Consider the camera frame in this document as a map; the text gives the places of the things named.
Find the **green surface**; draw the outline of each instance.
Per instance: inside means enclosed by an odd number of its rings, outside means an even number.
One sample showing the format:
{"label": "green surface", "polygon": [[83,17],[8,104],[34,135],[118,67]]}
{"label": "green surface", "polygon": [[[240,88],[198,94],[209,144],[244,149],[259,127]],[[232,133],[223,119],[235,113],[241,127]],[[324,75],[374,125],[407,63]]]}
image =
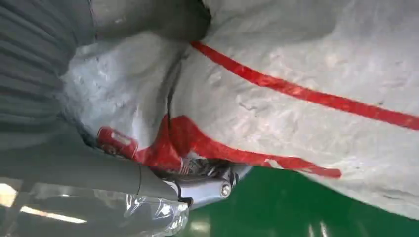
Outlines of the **green surface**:
{"label": "green surface", "polygon": [[419,237],[419,221],[287,170],[257,167],[224,202],[192,211],[177,237]]}

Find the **red tag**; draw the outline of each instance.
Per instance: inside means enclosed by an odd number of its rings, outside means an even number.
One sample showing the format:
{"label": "red tag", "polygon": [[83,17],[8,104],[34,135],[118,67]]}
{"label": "red tag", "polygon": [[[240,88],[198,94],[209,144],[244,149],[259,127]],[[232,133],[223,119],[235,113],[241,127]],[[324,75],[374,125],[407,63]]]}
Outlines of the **red tag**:
{"label": "red tag", "polygon": [[97,144],[106,153],[121,155],[128,159],[134,159],[138,149],[138,142],[122,133],[102,127],[97,133]]}

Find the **red stripe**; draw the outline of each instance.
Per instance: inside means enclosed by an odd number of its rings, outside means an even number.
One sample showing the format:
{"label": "red stripe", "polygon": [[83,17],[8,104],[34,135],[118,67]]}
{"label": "red stripe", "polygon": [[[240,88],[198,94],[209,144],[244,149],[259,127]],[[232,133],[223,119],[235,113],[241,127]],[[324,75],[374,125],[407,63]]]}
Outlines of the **red stripe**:
{"label": "red stripe", "polygon": [[224,159],[234,163],[268,167],[270,165],[265,160],[270,159],[276,161],[284,169],[303,171],[329,178],[340,178],[342,175],[339,169],[320,167],[297,157],[282,157],[233,149],[203,134],[186,116],[170,120],[170,140],[181,157],[185,157],[190,151],[193,151],[204,158]]}
{"label": "red stripe", "polygon": [[282,78],[276,78],[257,72],[200,42],[193,42],[191,45],[216,64],[223,66],[225,69],[255,85],[268,87],[282,94],[286,94],[300,100],[321,104],[337,110],[360,115],[369,119],[386,122],[414,131],[419,131],[418,116],[387,110],[381,107],[368,105],[336,95],[314,91],[292,82],[288,82]]}
{"label": "red stripe", "polygon": [[297,157],[282,157],[233,149],[203,134],[186,116],[169,120],[165,115],[153,145],[137,151],[133,159],[148,166],[182,171],[180,159],[186,157],[189,152],[208,159],[223,159],[233,163],[270,167],[265,162],[266,159],[269,159],[284,169],[313,173],[329,178],[342,176],[339,169],[320,167]]}

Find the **bolt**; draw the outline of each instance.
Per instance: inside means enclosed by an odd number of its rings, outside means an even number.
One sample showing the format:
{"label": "bolt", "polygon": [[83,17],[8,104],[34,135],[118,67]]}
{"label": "bolt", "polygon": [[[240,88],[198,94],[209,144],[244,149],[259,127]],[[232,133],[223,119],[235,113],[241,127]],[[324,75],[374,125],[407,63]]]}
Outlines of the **bolt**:
{"label": "bolt", "polygon": [[230,195],[231,193],[231,186],[229,184],[223,184],[221,186],[221,196],[223,198],[226,198]]}

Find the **red strap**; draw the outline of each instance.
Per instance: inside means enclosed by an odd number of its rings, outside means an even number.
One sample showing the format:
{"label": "red strap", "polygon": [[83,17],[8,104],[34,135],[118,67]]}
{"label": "red strap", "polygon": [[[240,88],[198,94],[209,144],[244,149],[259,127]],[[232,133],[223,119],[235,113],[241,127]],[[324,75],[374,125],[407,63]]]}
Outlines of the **red strap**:
{"label": "red strap", "polygon": [[200,43],[193,42],[191,45],[208,57],[214,63],[221,65],[225,69],[246,79],[247,81],[261,86],[271,88],[282,94],[294,98],[321,104],[337,110],[360,115],[369,119],[386,122],[395,126],[419,131],[419,117],[410,114],[404,114],[397,111],[384,109],[374,105],[368,105],[351,99],[330,95],[319,91],[311,90],[282,78],[265,75],[246,67],[233,59],[215,51],[214,49]]}

